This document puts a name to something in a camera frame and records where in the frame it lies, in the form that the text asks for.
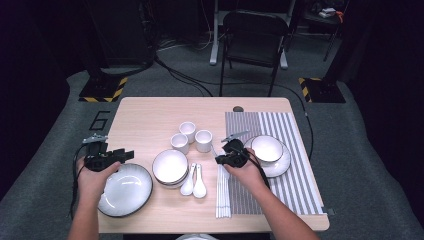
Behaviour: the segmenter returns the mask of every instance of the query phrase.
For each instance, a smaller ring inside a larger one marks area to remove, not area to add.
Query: motion capture device
[[[125,163],[125,161],[134,158],[134,151],[125,152],[125,149],[117,149],[113,151],[107,151],[107,136],[98,135],[96,133],[93,136],[86,138],[82,141],[80,148],[75,152],[74,161],[72,166],[73,173],[73,186],[72,186],[72,202],[69,208],[69,216],[71,219],[74,218],[74,205],[78,194],[78,177],[83,168],[77,170],[77,160],[79,152],[82,148],[86,148],[86,155],[84,157],[84,167],[94,172],[100,172],[108,168],[113,163],[119,161]]]
[[[249,159],[249,152],[239,139],[229,141],[222,149],[224,149],[225,155],[215,157],[218,164],[228,164],[231,167],[241,168]]]
[[[231,134],[227,138],[223,139],[221,142],[227,142],[222,149],[224,149],[225,154],[219,155],[215,157],[215,161],[218,164],[228,164],[231,167],[241,168],[243,167],[247,161],[251,161],[259,170],[262,179],[265,182],[265,185],[270,188],[268,178],[266,177],[266,174],[264,170],[262,169],[261,165],[257,163],[256,161],[252,160],[249,156],[249,152],[244,147],[244,144],[242,141],[237,139],[238,137],[248,133],[249,130],[246,130],[244,132]]]
[[[124,148],[107,152],[108,144],[105,143],[106,139],[107,136],[94,134],[82,142],[83,145],[87,144],[84,166],[91,171],[100,172],[114,162],[125,163],[125,161],[134,158],[134,151],[125,152]]]

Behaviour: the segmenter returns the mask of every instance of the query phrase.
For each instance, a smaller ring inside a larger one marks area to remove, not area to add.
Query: striped napkin
[[[259,135],[270,135],[282,141],[291,153],[291,165],[284,174],[268,178],[271,191],[296,214],[323,214],[292,113],[226,112],[225,122],[227,136],[246,129],[250,131],[239,138],[244,143]],[[229,191],[233,214],[262,214],[256,200],[233,176],[229,179]]]

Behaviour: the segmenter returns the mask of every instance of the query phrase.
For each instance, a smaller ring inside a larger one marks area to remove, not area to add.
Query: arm
[[[252,156],[254,151],[248,150],[251,158],[257,161]],[[268,189],[253,163],[248,161],[242,168],[224,167],[237,177],[259,203],[276,239],[318,239],[312,229]]]
[[[77,163],[78,169],[82,168],[78,177],[80,198],[68,240],[99,238],[97,205],[105,188],[107,178],[119,169],[120,163],[116,162],[101,172],[92,172],[83,166],[84,159],[82,158]]]

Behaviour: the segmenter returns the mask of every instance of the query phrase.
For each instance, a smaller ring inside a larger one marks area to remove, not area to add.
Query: wooden table
[[[217,164],[213,154],[200,153],[195,143],[190,144],[187,158],[203,167],[203,181],[207,195],[197,199],[182,196],[179,188],[169,189],[153,177],[155,157],[171,149],[170,138],[178,132],[180,123],[192,121],[197,129],[213,134],[215,149],[223,146],[226,137],[225,112],[241,106],[245,112],[292,112],[285,98],[163,98],[131,97],[122,99],[109,132],[108,150],[134,150],[135,157],[128,163],[146,168],[153,178],[153,192],[149,201],[136,213],[124,218],[112,218],[99,212],[101,233],[235,233],[270,232],[264,215],[233,215],[216,219]],[[300,215],[315,231],[329,228],[326,214]]]

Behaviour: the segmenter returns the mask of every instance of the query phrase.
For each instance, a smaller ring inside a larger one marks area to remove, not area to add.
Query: yellow black hazard tape
[[[87,97],[80,97],[79,101],[81,102],[116,102],[119,99],[119,96],[122,94],[122,90],[124,89],[125,83],[127,83],[128,78],[123,78],[119,84],[118,87],[113,94],[113,96],[108,97],[96,97],[96,96],[87,96]]]
[[[299,78],[300,87],[302,88],[302,93],[306,102],[312,102],[311,94],[306,86],[306,80],[321,81],[321,78]]]

